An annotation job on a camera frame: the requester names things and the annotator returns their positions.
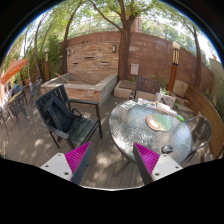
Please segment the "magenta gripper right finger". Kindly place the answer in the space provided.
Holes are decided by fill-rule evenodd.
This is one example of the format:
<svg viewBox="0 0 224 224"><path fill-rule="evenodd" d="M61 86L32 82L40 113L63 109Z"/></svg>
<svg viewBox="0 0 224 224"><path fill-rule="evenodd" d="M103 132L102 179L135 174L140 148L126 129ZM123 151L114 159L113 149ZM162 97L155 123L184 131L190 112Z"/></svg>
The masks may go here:
<svg viewBox="0 0 224 224"><path fill-rule="evenodd" d="M145 185L182 169L168 154L157 154L138 143L133 144L133 154Z"/></svg>

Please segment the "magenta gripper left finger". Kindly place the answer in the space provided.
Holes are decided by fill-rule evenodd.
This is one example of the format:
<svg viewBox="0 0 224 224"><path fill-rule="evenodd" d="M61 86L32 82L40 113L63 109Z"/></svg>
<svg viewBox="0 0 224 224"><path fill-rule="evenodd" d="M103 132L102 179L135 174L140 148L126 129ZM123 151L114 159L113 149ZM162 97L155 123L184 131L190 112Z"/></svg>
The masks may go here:
<svg viewBox="0 0 224 224"><path fill-rule="evenodd" d="M41 169L79 185L89 162L91 153L92 144L88 142L66 154L55 154L41 166Z"/></svg>

